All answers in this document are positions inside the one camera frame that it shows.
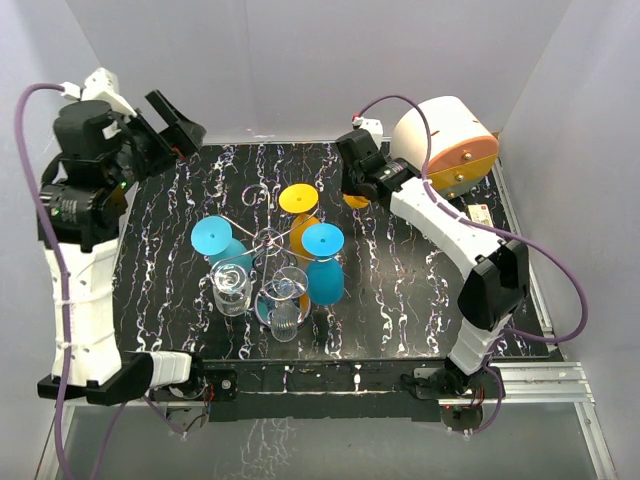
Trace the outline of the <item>yellow wine glass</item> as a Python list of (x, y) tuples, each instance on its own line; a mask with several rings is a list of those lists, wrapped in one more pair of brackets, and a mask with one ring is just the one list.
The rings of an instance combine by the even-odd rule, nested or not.
[(315, 187), (306, 183), (296, 183), (285, 188), (279, 196), (279, 206), (294, 216), (288, 233), (291, 249), (294, 253), (311, 257), (304, 248), (302, 236), (306, 230), (319, 223), (315, 217), (319, 193)]
[(343, 199), (345, 203), (352, 209), (366, 208), (370, 204), (370, 201), (363, 196), (344, 194)]

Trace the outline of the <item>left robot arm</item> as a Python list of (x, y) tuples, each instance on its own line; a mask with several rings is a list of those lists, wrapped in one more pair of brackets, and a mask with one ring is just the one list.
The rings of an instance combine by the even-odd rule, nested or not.
[(173, 387), (194, 399), (207, 376), (196, 355), (179, 350), (122, 355), (115, 336), (113, 274), (126, 193), (203, 145), (205, 129), (158, 90), (146, 96), (165, 121), (156, 131), (140, 110), (120, 113), (104, 97), (64, 106), (53, 123), (60, 152), (39, 196), (56, 239), (37, 227), (53, 285), (55, 359), (37, 384), (39, 397), (84, 398), (112, 406)]

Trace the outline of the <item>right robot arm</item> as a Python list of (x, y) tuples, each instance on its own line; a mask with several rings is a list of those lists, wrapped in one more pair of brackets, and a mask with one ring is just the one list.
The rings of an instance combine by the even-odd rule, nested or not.
[(515, 310), (529, 294), (529, 251), (502, 241), (435, 192), (416, 167), (387, 159), (371, 133), (355, 129), (336, 141), (343, 161), (341, 190), (388, 208), (445, 253), (464, 284), (457, 300), (462, 323), (444, 366), (424, 383), (466, 397), (482, 382), (480, 370)]

